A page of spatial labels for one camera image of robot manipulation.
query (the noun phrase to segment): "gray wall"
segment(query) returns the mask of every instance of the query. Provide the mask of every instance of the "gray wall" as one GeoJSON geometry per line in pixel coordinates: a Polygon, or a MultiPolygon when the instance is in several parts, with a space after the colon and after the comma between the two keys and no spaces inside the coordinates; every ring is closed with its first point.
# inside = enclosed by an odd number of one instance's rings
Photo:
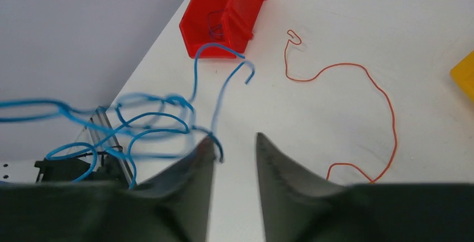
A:
{"type": "MultiPolygon", "coordinates": [[[[0,99],[110,103],[182,1],[0,0],[0,99]]],[[[0,125],[0,160],[42,158],[80,130],[63,119],[0,125]]]]}

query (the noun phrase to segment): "red box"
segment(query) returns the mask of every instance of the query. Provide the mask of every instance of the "red box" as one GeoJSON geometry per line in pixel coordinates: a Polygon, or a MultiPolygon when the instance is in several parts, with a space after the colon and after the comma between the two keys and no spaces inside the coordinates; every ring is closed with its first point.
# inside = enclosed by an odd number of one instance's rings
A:
{"type": "MultiPolygon", "coordinates": [[[[191,0],[179,24],[191,58],[205,44],[216,42],[243,53],[253,38],[252,29],[265,0],[191,0]]],[[[211,47],[201,58],[235,58],[230,52],[211,47]]]]}

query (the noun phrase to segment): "blue wire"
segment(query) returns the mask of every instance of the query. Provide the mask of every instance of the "blue wire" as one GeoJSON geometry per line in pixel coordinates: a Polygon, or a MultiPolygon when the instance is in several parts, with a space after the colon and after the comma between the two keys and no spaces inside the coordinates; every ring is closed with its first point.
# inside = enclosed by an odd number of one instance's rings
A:
{"type": "Polygon", "coordinates": [[[222,99],[224,97],[225,89],[227,87],[229,80],[234,76],[234,74],[243,65],[248,65],[249,68],[252,70],[252,73],[250,74],[250,76],[248,76],[248,78],[245,81],[245,84],[247,84],[253,78],[255,74],[255,66],[251,62],[245,60],[242,63],[240,63],[240,65],[237,68],[235,68],[234,71],[227,77],[224,84],[222,85],[219,96],[217,98],[217,104],[216,104],[215,110],[212,115],[212,120],[211,120],[211,130],[205,129],[204,127],[201,127],[201,126],[196,126],[196,111],[191,103],[195,100],[196,94],[197,94],[197,80],[198,80],[197,63],[198,63],[198,59],[201,53],[205,49],[210,48],[210,47],[221,48],[230,53],[233,53],[234,55],[242,59],[245,59],[243,55],[225,46],[222,46],[220,44],[210,43],[210,44],[206,44],[200,47],[200,49],[198,50],[196,54],[196,58],[194,62],[194,79],[195,80],[193,84],[193,90],[188,100],[186,100],[184,97],[178,94],[169,94],[165,96],[164,98],[155,96],[152,94],[147,94],[147,93],[124,94],[117,99],[117,104],[115,106],[108,106],[101,109],[101,111],[103,112],[115,111],[117,118],[121,122],[121,125],[116,127],[115,129],[109,129],[106,127],[98,126],[96,124],[93,124],[89,121],[85,121],[78,117],[79,115],[90,116],[96,110],[79,110],[79,109],[71,107],[65,102],[58,101],[55,99],[21,99],[21,100],[14,100],[14,101],[0,101],[0,109],[22,107],[22,106],[40,106],[40,105],[53,105],[53,106],[56,106],[57,108],[57,111],[55,112],[41,113],[38,115],[30,115],[30,116],[23,116],[23,117],[0,117],[0,123],[30,122],[30,121],[45,120],[49,118],[64,116],[72,122],[76,122],[78,124],[83,125],[84,127],[89,127],[90,129],[94,129],[106,134],[107,136],[96,144],[91,145],[89,143],[70,143],[70,144],[63,145],[46,155],[45,158],[48,160],[63,160],[63,159],[79,156],[87,152],[92,152],[93,160],[92,160],[91,166],[84,174],[82,174],[81,176],[73,180],[73,182],[81,181],[82,179],[85,179],[87,176],[89,176],[93,172],[95,166],[97,165],[97,159],[98,159],[96,148],[98,148],[99,146],[102,146],[110,138],[112,138],[114,135],[117,135],[117,134],[132,137],[128,145],[126,154],[124,154],[121,151],[115,150],[113,148],[106,148],[105,151],[116,158],[127,160],[128,162],[130,162],[130,165],[132,166],[132,172],[133,172],[133,177],[132,177],[132,180],[130,182],[130,187],[129,187],[130,189],[132,189],[132,187],[136,184],[137,170],[136,170],[136,164],[134,162],[134,158],[135,159],[149,159],[149,158],[177,159],[177,158],[181,158],[185,156],[185,152],[182,152],[179,154],[157,154],[157,153],[152,153],[152,154],[151,153],[140,153],[140,154],[133,153],[132,154],[133,144],[137,140],[140,140],[140,139],[163,140],[163,139],[167,139],[176,135],[188,135],[189,136],[188,142],[192,146],[195,143],[194,135],[192,135],[192,132],[193,131],[202,132],[206,134],[216,144],[219,150],[219,155],[220,155],[219,161],[222,163],[224,161],[224,151],[222,149],[222,145],[220,144],[219,140],[215,137],[214,133],[216,130],[217,118],[218,118],[220,108],[222,105],[222,99]],[[138,106],[145,105],[148,103],[153,103],[153,102],[159,103],[159,108],[157,112],[142,113],[140,115],[133,117],[132,119],[129,119],[128,121],[124,119],[121,112],[121,108],[138,107],[138,106]],[[171,105],[171,106],[181,108],[179,117],[175,115],[171,115],[169,113],[165,113],[164,111],[165,111],[166,105],[171,105]],[[189,122],[186,123],[185,118],[188,117],[188,113],[189,113],[189,122]],[[151,117],[151,118],[145,124],[132,125],[133,122],[144,117],[151,117]],[[167,127],[153,128],[153,125],[155,125],[162,117],[172,118],[176,122],[167,127]],[[63,150],[75,147],[75,146],[82,146],[86,148],[80,151],[77,151],[75,153],[71,153],[71,154],[67,154],[63,156],[55,156],[57,153],[63,150]]]}

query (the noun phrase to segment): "blue cable loop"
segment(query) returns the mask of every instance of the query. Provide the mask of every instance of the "blue cable loop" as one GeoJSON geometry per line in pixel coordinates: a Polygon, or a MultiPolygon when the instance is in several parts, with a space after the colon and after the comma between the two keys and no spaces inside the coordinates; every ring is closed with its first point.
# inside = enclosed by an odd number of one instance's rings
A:
{"type": "Polygon", "coordinates": [[[189,99],[185,99],[184,97],[178,94],[168,94],[165,97],[159,97],[159,96],[155,96],[155,95],[147,94],[147,93],[128,93],[128,94],[121,95],[117,99],[116,105],[104,107],[101,109],[102,112],[115,111],[115,114],[117,115],[117,118],[121,123],[121,125],[119,125],[115,129],[109,129],[106,127],[98,126],[96,124],[93,124],[89,121],[85,121],[78,117],[78,116],[84,116],[84,115],[90,116],[96,111],[95,109],[94,110],[79,110],[79,109],[71,107],[65,102],[58,101],[55,99],[20,99],[20,100],[14,100],[14,101],[0,101],[0,109],[22,107],[22,106],[40,106],[40,105],[53,105],[57,108],[57,111],[55,112],[46,112],[46,113],[41,113],[38,115],[30,115],[30,116],[22,116],[22,117],[0,117],[0,123],[30,122],[30,121],[46,120],[49,118],[64,116],[72,122],[78,123],[84,127],[89,127],[90,129],[94,129],[106,134],[107,136],[96,144],[91,145],[89,143],[70,143],[70,144],[63,145],[46,155],[45,158],[47,160],[63,160],[63,159],[76,157],[84,153],[89,153],[89,152],[92,153],[93,160],[92,160],[91,166],[84,174],[82,174],[81,176],[73,180],[73,182],[79,182],[82,179],[85,179],[87,176],[89,176],[93,172],[95,166],[97,165],[97,159],[98,159],[97,148],[105,144],[110,138],[112,138],[114,135],[117,135],[117,134],[130,136],[132,138],[128,145],[126,154],[124,154],[121,151],[115,150],[113,148],[106,148],[105,151],[116,158],[127,160],[131,164],[133,177],[130,183],[130,187],[129,187],[130,189],[132,189],[133,186],[136,184],[137,170],[136,170],[136,164],[135,164],[134,159],[150,159],[150,158],[178,159],[186,155],[185,152],[178,153],[178,154],[132,153],[132,146],[137,140],[157,140],[158,141],[158,140],[171,138],[176,135],[188,135],[189,136],[188,142],[190,146],[192,146],[195,143],[194,135],[192,134],[192,132],[194,131],[202,132],[206,134],[216,144],[219,151],[219,155],[220,155],[219,161],[223,163],[224,151],[222,149],[221,143],[216,138],[214,133],[217,127],[217,118],[219,116],[220,108],[222,105],[224,92],[227,87],[227,84],[229,83],[229,80],[234,76],[234,74],[243,65],[247,65],[252,71],[250,76],[248,76],[248,78],[245,81],[245,84],[247,84],[253,78],[255,74],[255,66],[251,62],[245,60],[242,63],[240,63],[239,66],[237,66],[234,69],[234,71],[224,81],[224,84],[222,85],[219,96],[217,98],[216,107],[212,115],[211,130],[208,130],[202,126],[196,126],[196,111],[191,103],[196,99],[196,95],[197,95],[197,85],[198,85],[197,84],[197,79],[198,79],[197,63],[198,63],[198,59],[201,53],[205,49],[210,48],[210,47],[221,48],[223,50],[233,53],[234,55],[242,59],[245,59],[244,55],[241,55],[235,52],[234,50],[231,50],[223,45],[215,44],[215,43],[203,45],[202,47],[199,48],[196,54],[195,61],[194,61],[194,84],[193,84],[192,94],[189,99]],[[156,102],[159,104],[159,107],[156,112],[146,112],[146,113],[137,115],[129,120],[124,119],[121,112],[122,108],[139,107],[141,105],[149,104],[151,102],[156,102]],[[171,105],[171,106],[181,108],[179,117],[175,115],[171,115],[169,113],[165,113],[164,110],[166,108],[166,105],[171,105]],[[132,125],[133,122],[144,117],[150,117],[150,119],[142,125],[132,125]],[[170,126],[153,128],[153,126],[162,117],[171,118],[175,120],[176,122],[170,126]],[[188,123],[185,122],[185,119],[187,117],[189,117],[188,123]],[[57,153],[64,151],[66,149],[75,147],[75,146],[85,147],[85,149],[76,151],[75,153],[71,153],[68,155],[55,156],[57,153]]]}

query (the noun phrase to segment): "red string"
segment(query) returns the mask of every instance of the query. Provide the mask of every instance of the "red string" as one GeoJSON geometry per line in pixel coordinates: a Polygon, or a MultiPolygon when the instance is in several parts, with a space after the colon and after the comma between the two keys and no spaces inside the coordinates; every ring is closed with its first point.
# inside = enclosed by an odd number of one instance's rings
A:
{"type": "Polygon", "coordinates": [[[355,169],[357,169],[362,175],[364,175],[364,177],[366,177],[368,180],[369,180],[369,183],[375,183],[376,181],[378,181],[380,178],[382,178],[382,176],[387,172],[387,170],[390,168],[390,165],[392,164],[393,160],[394,160],[394,157],[395,157],[395,153],[397,152],[397,147],[398,147],[398,138],[397,138],[397,131],[395,129],[395,112],[394,112],[394,108],[392,106],[392,102],[390,101],[390,98],[388,97],[387,93],[382,89],[380,88],[377,83],[374,81],[374,79],[371,77],[371,75],[369,74],[369,71],[367,70],[366,67],[360,65],[360,64],[357,64],[357,63],[337,63],[337,64],[333,64],[333,65],[329,65],[327,67],[324,67],[322,70],[320,70],[317,75],[315,75],[313,78],[310,78],[310,79],[296,79],[296,78],[293,78],[293,77],[290,77],[288,75],[288,59],[287,59],[287,50],[288,50],[288,46],[291,44],[294,44],[294,45],[301,45],[302,41],[301,41],[301,38],[298,36],[298,34],[296,34],[293,30],[288,30],[287,31],[287,34],[291,36],[290,39],[288,39],[288,41],[286,42],[286,47],[285,47],[285,76],[292,80],[292,81],[295,81],[295,82],[310,82],[310,81],[313,81],[313,80],[316,80],[316,78],[318,78],[325,70],[327,69],[330,69],[330,68],[333,68],[333,67],[337,67],[337,66],[354,66],[354,67],[358,67],[358,68],[361,68],[364,70],[364,72],[366,72],[366,75],[367,77],[369,78],[369,80],[372,82],[372,84],[375,86],[375,88],[377,88],[377,90],[379,90],[384,96],[385,98],[387,99],[387,103],[388,103],[388,107],[390,108],[390,113],[391,113],[391,116],[392,116],[392,131],[394,133],[394,149],[392,151],[392,154],[390,156],[390,159],[388,160],[388,163],[387,165],[385,166],[385,169],[383,169],[383,171],[375,178],[375,179],[372,179],[369,175],[367,175],[367,173],[365,173],[360,167],[352,164],[352,163],[334,163],[332,164],[331,166],[329,166],[329,169],[328,169],[328,174],[326,175],[326,179],[329,179],[329,176],[331,175],[331,170],[332,168],[334,168],[335,166],[337,165],[348,165],[348,166],[351,166],[355,169]]]}

